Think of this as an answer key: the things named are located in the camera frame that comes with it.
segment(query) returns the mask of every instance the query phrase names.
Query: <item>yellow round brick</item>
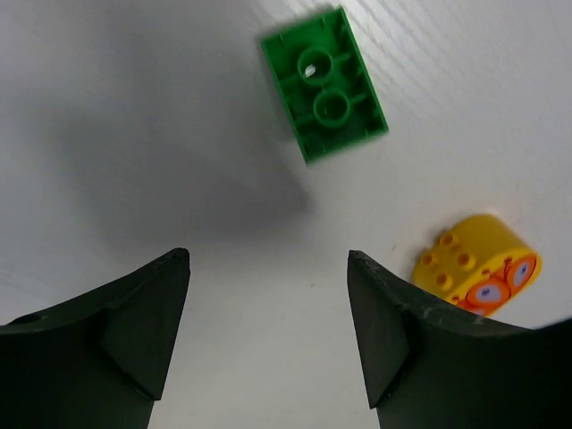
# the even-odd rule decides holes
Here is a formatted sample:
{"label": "yellow round brick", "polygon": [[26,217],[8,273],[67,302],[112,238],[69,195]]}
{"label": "yellow round brick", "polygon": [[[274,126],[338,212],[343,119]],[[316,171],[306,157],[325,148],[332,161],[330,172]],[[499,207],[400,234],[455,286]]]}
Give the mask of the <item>yellow round brick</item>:
{"label": "yellow round brick", "polygon": [[530,285],[542,259],[491,214],[444,232],[417,262],[412,282],[466,310],[490,315]]}

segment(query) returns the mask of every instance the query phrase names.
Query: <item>orange printed face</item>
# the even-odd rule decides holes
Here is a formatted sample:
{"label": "orange printed face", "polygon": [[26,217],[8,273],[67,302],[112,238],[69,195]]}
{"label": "orange printed face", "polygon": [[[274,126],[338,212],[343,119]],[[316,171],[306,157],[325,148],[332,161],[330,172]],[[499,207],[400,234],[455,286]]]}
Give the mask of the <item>orange printed face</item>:
{"label": "orange printed face", "polygon": [[457,305],[477,315],[489,315],[515,296],[525,286],[536,268],[536,257],[529,255],[504,266],[491,276],[477,283]]}

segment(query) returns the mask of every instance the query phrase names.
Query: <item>white table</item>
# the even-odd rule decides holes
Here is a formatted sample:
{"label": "white table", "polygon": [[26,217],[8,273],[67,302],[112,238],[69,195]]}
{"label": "white table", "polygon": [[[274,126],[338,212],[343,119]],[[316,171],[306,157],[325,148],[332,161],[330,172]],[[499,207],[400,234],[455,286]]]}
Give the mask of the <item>white table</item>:
{"label": "white table", "polygon": [[257,38],[317,2],[3,1],[2,322],[184,246],[151,427],[374,429],[350,248],[407,277],[492,209],[545,260],[496,317],[569,316],[572,3],[343,3],[391,133],[307,168]]}

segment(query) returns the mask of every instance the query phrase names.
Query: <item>cartoon eye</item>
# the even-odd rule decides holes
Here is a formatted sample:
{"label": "cartoon eye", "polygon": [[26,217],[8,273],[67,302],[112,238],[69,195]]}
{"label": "cartoon eye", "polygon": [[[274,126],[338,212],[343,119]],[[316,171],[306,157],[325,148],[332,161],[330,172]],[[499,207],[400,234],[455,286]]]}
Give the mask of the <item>cartoon eye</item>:
{"label": "cartoon eye", "polygon": [[494,308],[509,298],[509,288],[496,279],[477,283],[467,294],[467,301],[473,307]]}
{"label": "cartoon eye", "polygon": [[536,268],[536,257],[528,256],[518,259],[509,269],[507,282],[512,290],[519,290],[532,277]]}

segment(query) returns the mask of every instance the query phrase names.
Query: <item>green lego brick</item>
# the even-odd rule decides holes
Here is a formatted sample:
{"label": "green lego brick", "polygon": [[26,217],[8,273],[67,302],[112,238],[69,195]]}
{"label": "green lego brick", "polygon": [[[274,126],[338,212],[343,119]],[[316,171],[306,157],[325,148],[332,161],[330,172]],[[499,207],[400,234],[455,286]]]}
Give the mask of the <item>green lego brick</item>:
{"label": "green lego brick", "polygon": [[264,38],[262,49],[307,163],[388,131],[341,7]]}

